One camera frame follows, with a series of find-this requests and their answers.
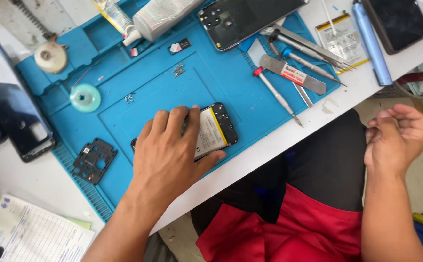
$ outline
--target hand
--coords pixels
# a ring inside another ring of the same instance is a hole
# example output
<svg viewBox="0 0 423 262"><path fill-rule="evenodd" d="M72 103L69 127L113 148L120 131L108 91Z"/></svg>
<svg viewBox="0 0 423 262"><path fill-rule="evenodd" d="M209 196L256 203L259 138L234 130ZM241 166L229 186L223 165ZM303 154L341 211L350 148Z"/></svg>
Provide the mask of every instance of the hand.
<svg viewBox="0 0 423 262"><path fill-rule="evenodd" d="M366 131L371 138L365 152L368 174L398 175L405 180L409 165L423 151L423 114L411 106L396 104L380 111L368 124L379 126Z"/></svg>
<svg viewBox="0 0 423 262"><path fill-rule="evenodd" d="M140 196L139 201L165 211L226 155L224 151L214 151L194 163L199 130L198 105L190 110L178 106L170 113L158 111L155 118L145 124L136 142L134 177L128 192Z"/></svg>

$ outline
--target form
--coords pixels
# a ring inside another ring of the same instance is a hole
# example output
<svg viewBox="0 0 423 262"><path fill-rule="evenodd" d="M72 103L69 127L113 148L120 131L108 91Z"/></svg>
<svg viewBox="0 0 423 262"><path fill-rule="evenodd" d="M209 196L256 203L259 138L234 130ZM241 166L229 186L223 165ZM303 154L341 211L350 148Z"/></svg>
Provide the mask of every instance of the form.
<svg viewBox="0 0 423 262"><path fill-rule="evenodd" d="M5 194L0 199L0 261L78 262L94 232Z"/></svg>

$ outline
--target blue pen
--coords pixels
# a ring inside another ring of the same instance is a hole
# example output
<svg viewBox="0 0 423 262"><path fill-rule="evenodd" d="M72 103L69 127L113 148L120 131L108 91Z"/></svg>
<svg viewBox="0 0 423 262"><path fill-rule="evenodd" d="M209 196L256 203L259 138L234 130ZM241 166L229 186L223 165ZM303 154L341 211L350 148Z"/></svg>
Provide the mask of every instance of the blue pen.
<svg viewBox="0 0 423 262"><path fill-rule="evenodd" d="M379 47L375 32L371 26L370 19L366 15L365 7L359 0L354 0L352 11L357 20L360 34L362 35L371 63L373 63L373 71L380 86L392 85L391 75L384 61L383 53Z"/></svg>

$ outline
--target black pants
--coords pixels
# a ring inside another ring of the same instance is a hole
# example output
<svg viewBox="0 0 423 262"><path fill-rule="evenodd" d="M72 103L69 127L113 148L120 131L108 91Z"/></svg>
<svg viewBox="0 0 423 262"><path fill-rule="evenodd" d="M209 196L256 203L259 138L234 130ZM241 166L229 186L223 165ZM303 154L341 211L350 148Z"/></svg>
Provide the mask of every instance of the black pants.
<svg viewBox="0 0 423 262"><path fill-rule="evenodd" d="M325 205L362 211L365 129L358 113L347 111L192 209L197 234L203 233L223 202L275 223L285 183Z"/></svg>

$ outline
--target white bottle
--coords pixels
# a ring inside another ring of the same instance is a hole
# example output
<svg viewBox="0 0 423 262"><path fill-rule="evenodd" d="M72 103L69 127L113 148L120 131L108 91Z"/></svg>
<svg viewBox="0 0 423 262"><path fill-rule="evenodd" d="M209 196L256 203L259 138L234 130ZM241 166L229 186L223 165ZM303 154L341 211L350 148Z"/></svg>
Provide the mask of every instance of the white bottle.
<svg viewBox="0 0 423 262"><path fill-rule="evenodd" d="M154 41L196 9L203 1L150 0L132 17L136 29L122 43L128 46L139 38Z"/></svg>

